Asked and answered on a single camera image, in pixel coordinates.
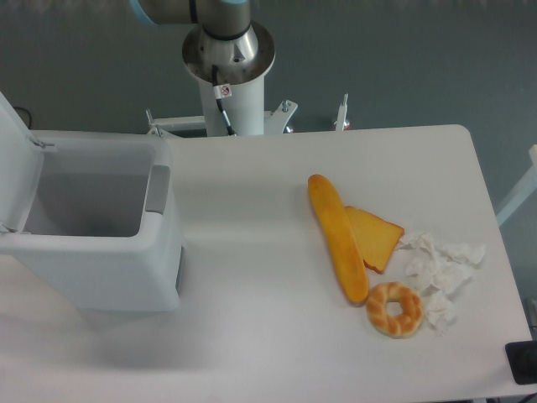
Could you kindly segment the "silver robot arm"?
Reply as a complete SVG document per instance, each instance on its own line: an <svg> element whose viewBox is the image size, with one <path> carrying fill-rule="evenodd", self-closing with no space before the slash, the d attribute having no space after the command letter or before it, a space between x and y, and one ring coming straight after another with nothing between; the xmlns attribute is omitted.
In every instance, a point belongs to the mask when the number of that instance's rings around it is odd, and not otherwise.
<svg viewBox="0 0 537 403"><path fill-rule="evenodd" d="M147 24L200 24L219 40L242 36L252 21L249 1L133 0L129 5Z"/></svg>

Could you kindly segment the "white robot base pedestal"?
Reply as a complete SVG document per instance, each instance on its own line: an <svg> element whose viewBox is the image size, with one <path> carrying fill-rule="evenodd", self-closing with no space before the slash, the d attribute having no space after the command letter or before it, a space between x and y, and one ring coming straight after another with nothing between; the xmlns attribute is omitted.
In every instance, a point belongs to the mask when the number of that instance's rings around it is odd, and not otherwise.
<svg viewBox="0 0 537 403"><path fill-rule="evenodd" d="M275 61L269 31L252 22L232 40L211 37L201 26L182 46L185 68L197 81L209 137L255 136L289 132L298 104L283 100L265 110L265 76Z"/></svg>

